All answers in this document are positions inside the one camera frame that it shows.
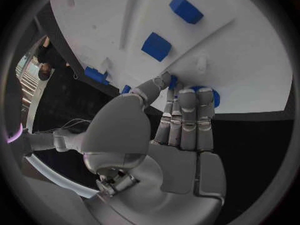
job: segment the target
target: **wire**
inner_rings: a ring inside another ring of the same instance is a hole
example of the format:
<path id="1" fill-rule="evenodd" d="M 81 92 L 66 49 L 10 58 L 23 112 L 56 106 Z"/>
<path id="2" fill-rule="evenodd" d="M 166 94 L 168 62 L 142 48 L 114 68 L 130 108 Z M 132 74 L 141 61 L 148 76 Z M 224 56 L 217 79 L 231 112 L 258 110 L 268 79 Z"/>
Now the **wire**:
<path id="1" fill-rule="evenodd" d="M 85 119 L 82 119 L 82 118 L 74 118 L 74 119 L 68 121 L 67 123 L 65 123 L 62 127 L 52 128 L 52 129 L 49 129 L 49 130 L 46 130 L 46 131 L 37 131 L 36 134 L 52 133 L 52 132 L 54 132 L 56 130 L 59 130 L 59 129 L 69 129 L 69 128 L 71 128 L 71 127 L 73 127 L 77 124 L 80 124 L 80 123 L 91 123 L 91 122 L 92 122 L 91 120 L 85 120 Z"/>

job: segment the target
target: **black shirt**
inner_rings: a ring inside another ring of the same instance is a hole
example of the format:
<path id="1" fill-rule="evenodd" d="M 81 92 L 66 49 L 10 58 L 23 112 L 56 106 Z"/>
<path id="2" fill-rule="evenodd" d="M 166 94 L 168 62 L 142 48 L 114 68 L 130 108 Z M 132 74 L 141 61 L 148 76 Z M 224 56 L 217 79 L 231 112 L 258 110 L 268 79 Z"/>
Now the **black shirt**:
<path id="1" fill-rule="evenodd" d="M 62 56 L 58 53 L 58 51 L 50 44 L 48 47 L 44 47 L 43 45 L 39 46 L 37 52 L 37 60 L 39 63 L 48 63 L 54 69 L 65 68 L 66 61 L 62 58 Z"/>

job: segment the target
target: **man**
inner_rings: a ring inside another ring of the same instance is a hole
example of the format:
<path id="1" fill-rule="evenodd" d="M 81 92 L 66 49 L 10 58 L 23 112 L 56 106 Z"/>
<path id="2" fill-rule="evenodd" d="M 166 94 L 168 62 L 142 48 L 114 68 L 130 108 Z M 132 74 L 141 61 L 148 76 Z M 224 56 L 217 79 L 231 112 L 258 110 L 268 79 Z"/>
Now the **man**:
<path id="1" fill-rule="evenodd" d="M 38 77 L 42 81 L 49 79 L 51 69 L 62 69 L 70 66 L 53 47 L 49 37 L 46 37 L 43 45 L 38 48 L 37 53 L 37 60 L 41 63 L 38 71 Z"/>

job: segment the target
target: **white board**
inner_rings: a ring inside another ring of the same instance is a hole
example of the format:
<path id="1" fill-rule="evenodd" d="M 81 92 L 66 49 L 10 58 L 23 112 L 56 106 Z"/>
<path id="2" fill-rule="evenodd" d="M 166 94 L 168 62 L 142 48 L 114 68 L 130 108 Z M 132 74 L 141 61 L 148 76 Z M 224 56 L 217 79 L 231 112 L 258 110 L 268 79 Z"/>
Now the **white board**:
<path id="1" fill-rule="evenodd" d="M 102 72 L 109 58 L 109 80 L 121 90 L 168 70 L 185 85 L 217 90 L 216 113 L 283 110 L 292 70 L 267 18 L 250 0 L 188 1 L 204 14 L 196 25 L 173 13 L 171 0 L 51 0 L 51 6 L 81 65 Z M 172 44 L 162 62 L 141 51 L 151 32 Z M 153 106 L 163 110 L 165 102 L 162 92 Z"/>

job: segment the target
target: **black floor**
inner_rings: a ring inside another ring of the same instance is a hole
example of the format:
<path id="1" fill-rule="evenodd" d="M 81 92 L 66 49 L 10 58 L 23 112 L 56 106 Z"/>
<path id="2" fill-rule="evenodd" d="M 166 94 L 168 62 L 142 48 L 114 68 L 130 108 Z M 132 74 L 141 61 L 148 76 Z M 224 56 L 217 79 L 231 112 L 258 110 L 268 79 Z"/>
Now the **black floor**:
<path id="1" fill-rule="evenodd" d="M 74 80 L 70 68 L 56 71 L 44 91 L 33 130 L 57 128 L 74 118 L 91 120 L 111 99 L 95 88 Z M 150 109 L 147 113 L 153 137 L 161 117 L 155 110 Z M 83 123 L 70 130 L 79 133 L 87 126 Z M 285 156 L 292 127 L 292 120 L 213 122 L 214 150 L 222 158 L 227 178 L 226 202 L 216 224 L 226 224 L 239 216 L 266 189 Z M 86 169 L 82 155 L 76 151 L 56 152 L 53 149 L 36 152 L 36 155 L 69 179 L 97 188 L 97 176 Z M 286 203 L 266 224 L 272 224 L 284 212 L 287 212 Z"/>

